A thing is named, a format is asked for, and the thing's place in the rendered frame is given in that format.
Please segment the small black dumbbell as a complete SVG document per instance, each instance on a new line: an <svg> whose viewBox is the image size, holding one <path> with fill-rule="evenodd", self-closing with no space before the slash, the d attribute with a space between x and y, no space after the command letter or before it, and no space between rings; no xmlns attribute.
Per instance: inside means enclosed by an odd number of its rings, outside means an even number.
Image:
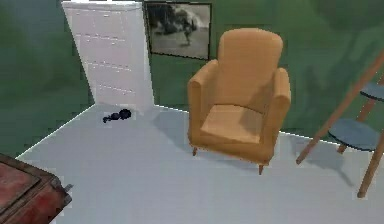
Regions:
<svg viewBox="0 0 384 224"><path fill-rule="evenodd" d="M132 113L129 109L122 109L119 112L112 113L109 116L106 116L102 119L104 123L112 121L112 120L125 120L132 116Z"/></svg>

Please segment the wooden shelf with grey trays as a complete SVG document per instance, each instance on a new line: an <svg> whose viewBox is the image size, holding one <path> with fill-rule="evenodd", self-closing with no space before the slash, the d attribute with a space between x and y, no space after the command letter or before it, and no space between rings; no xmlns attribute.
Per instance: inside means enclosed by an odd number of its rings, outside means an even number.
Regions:
<svg viewBox="0 0 384 224"><path fill-rule="evenodd" d="M373 155L357 192L358 198L366 196L384 155L384 128L381 132L377 132L364 123L375 104L384 103L384 74L377 82L372 82L382 66L384 66L384 49L379 52L374 62L348 91L343 101L296 158L296 164L299 165L326 133L339 143L337 152L340 154L343 154L347 147L372 152ZM355 119L342 118L341 115L358 95L367 98L358 116Z"/></svg>

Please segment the dark red wooden cabinet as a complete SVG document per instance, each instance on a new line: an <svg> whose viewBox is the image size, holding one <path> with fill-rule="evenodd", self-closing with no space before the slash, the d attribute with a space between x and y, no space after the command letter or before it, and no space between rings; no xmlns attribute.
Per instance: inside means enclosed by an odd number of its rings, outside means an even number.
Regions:
<svg viewBox="0 0 384 224"><path fill-rule="evenodd" d="M50 224L72 201L60 179L0 153L0 224Z"/></svg>

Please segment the white chest of drawers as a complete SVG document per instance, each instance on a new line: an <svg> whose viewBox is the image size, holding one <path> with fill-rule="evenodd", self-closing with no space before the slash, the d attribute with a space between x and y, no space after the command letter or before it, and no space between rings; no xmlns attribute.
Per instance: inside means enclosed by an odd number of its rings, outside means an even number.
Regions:
<svg viewBox="0 0 384 224"><path fill-rule="evenodd" d="M143 4L61 3L94 101L141 113L154 105Z"/></svg>

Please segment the black framed grey picture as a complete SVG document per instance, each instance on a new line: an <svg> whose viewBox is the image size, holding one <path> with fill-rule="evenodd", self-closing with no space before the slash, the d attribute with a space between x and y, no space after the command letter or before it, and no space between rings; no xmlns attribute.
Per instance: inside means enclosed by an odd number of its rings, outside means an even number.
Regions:
<svg viewBox="0 0 384 224"><path fill-rule="evenodd" d="M208 60L212 4L191 1L145 1L152 54Z"/></svg>

